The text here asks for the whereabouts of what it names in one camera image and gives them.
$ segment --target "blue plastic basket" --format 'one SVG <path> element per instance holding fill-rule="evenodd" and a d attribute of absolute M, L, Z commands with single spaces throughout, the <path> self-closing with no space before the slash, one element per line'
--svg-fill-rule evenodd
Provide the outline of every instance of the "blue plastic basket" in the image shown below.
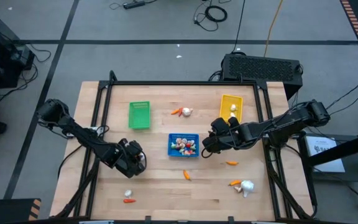
<path fill-rule="evenodd" d="M 179 150 L 171 148 L 171 142 L 176 144 L 177 138 L 185 138 L 187 140 L 194 140 L 196 144 L 196 154 L 194 155 L 182 155 Z M 168 156 L 177 156 L 177 157 L 198 157 L 200 154 L 200 145 L 198 142 L 198 134 L 181 134 L 181 133 L 171 133 L 168 135 Z"/>

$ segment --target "gray floor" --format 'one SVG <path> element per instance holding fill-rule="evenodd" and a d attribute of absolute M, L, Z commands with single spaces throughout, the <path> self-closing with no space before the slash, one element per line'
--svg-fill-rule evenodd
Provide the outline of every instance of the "gray floor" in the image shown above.
<path fill-rule="evenodd" d="M 232 1 L 223 5 L 229 17 L 219 25 L 218 31 L 211 33 L 193 24 L 193 13 L 200 1 L 159 0 L 128 11 L 110 10 L 108 6 L 112 2 L 80 0 L 67 39 L 232 40 L 242 4 Z M 248 0 L 239 38 L 266 39 L 278 2 Z M 21 39 L 58 40 L 72 3 L 73 0 L 0 1 L 0 18 Z M 338 0 L 286 0 L 271 39 L 356 40 L 356 36 Z M 57 48 L 56 45 L 36 47 L 53 53 Z M 115 71 L 119 80 L 207 80 L 232 48 L 232 45 L 210 44 L 65 45 L 47 97 L 61 99 L 73 113 L 81 82 L 105 80 L 110 70 Z M 264 45 L 237 48 L 247 55 L 262 56 L 264 52 Z M 358 84 L 356 45 L 270 45 L 267 56 L 301 61 L 305 74 L 299 101 L 317 99 L 327 105 Z M 38 79 L 28 89 L 13 93 L 0 103 L 0 120 L 9 125 L 7 133 L 0 136 L 0 198 L 11 178 L 51 62 L 52 59 L 37 63 Z M 332 111 L 348 105 L 357 96 L 358 90 L 336 104 Z M 358 102 L 334 115 L 321 130 L 327 134 L 358 134 Z M 40 197 L 42 218 L 49 215 L 65 144 L 64 139 L 37 128 L 13 195 L 14 198 Z M 358 223 L 358 198 L 347 188 L 332 182 L 317 182 L 315 187 L 318 218 Z"/>

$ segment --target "green plastic basket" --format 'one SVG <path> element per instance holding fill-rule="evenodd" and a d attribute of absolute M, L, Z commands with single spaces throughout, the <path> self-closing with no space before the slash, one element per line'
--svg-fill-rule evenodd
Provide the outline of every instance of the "green plastic basket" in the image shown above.
<path fill-rule="evenodd" d="M 129 103 L 129 123 L 132 129 L 150 128 L 150 102 L 131 102 Z"/>

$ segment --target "wooden tabletop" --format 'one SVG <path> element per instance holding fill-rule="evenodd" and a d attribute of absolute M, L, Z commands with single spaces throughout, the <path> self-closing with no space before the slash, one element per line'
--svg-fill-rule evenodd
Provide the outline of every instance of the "wooden tabletop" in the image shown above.
<path fill-rule="evenodd" d="M 74 118 L 82 126 L 89 126 L 93 113 L 98 82 L 83 82 Z M 273 115 L 288 109 L 282 83 L 268 83 Z M 208 136 L 211 122 L 219 116 L 223 94 L 243 97 L 242 122 L 258 121 L 253 88 L 251 86 L 145 86 L 116 85 L 112 88 L 107 125 L 110 131 L 104 139 L 118 142 L 121 138 L 136 140 L 147 155 L 147 169 L 141 175 L 126 178 L 116 169 L 100 165 L 98 183 L 93 202 L 93 219 L 144 220 L 227 220 L 234 216 L 238 221 L 274 220 L 272 199 L 267 178 L 264 151 L 259 141 L 249 150 L 228 150 L 209 159 L 175 158 L 167 155 L 169 133 L 197 133 L 202 139 Z M 262 107 L 263 94 L 260 92 Z M 151 128 L 128 128 L 129 103 L 150 101 Z M 101 120 L 102 97 L 98 122 Z M 193 108 L 189 118 L 171 115 L 181 106 Z M 65 155 L 78 147 L 70 140 Z M 289 145 L 297 148 L 296 142 Z M 58 180 L 51 215 L 57 214 L 78 188 L 85 150 L 66 161 Z M 313 209 L 300 158 L 289 150 L 282 150 L 282 161 L 289 191 L 312 214 Z M 238 161 L 229 166 L 225 161 Z M 186 169 L 192 181 L 185 180 Z M 243 198 L 228 183 L 232 180 L 251 180 L 255 192 Z M 136 203 L 124 204 L 124 192 L 133 191 Z M 285 217 L 282 195 L 278 190 L 280 213 Z M 85 213 L 88 193 L 83 197 L 81 214 Z"/>

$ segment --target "yellow basket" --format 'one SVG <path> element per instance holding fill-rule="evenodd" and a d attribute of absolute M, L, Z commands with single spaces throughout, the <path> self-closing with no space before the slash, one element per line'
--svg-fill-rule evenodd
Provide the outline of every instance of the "yellow basket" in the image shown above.
<path fill-rule="evenodd" d="M 225 122 L 227 122 L 230 118 L 230 110 L 231 105 L 235 105 L 237 110 L 233 111 L 239 123 L 241 123 L 242 118 L 242 97 L 240 96 L 232 96 L 232 95 L 223 95 L 221 101 L 221 112 L 219 117 L 223 118 Z"/>

